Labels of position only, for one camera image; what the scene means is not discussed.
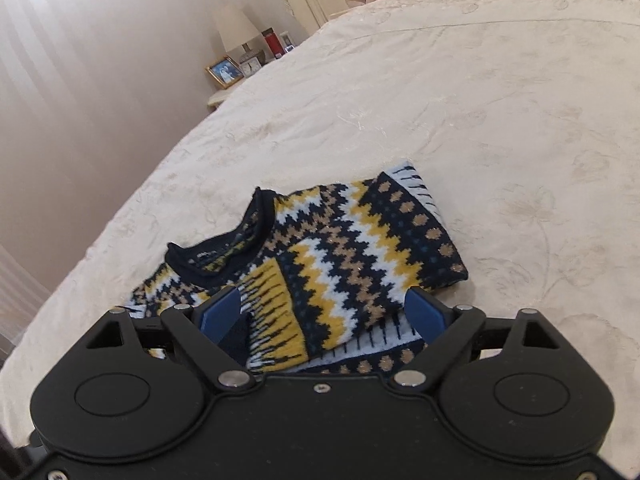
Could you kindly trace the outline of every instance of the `patterned sweater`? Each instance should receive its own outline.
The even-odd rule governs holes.
[[[126,307],[158,316],[235,285],[250,370],[392,373],[423,347],[404,318],[406,290],[467,277],[431,195],[404,162],[287,196],[256,189],[234,231],[190,248],[169,244]]]

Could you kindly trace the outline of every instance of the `table lamp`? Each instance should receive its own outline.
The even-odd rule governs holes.
[[[233,5],[227,5],[214,14],[214,20],[227,52],[242,45],[244,54],[238,60],[240,63],[257,57],[260,64],[264,65],[266,59],[264,51],[251,50],[247,45],[253,38],[260,36],[260,32],[242,10]]]

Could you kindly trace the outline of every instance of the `bedside table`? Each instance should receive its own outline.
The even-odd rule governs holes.
[[[242,83],[244,83],[246,79],[241,79],[235,85],[230,86],[226,90],[218,90],[215,94],[213,94],[209,101],[207,102],[207,106],[211,108],[212,112],[215,112],[218,107],[226,101],[226,99],[233,93],[233,91],[238,88]]]

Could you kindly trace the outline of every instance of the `red bottle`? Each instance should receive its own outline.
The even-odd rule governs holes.
[[[268,28],[267,30],[263,31],[262,35],[264,36],[265,41],[269,45],[269,48],[273,52],[273,55],[276,59],[280,59],[282,56],[284,56],[284,49],[272,28]]]

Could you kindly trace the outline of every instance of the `cream bedspread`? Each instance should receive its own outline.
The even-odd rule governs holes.
[[[534,306],[612,388],[603,455],[640,470],[640,2],[381,0],[325,25],[187,135],[47,301],[0,373],[30,395],[168,241],[228,230],[254,186],[373,176],[410,158],[494,316]]]

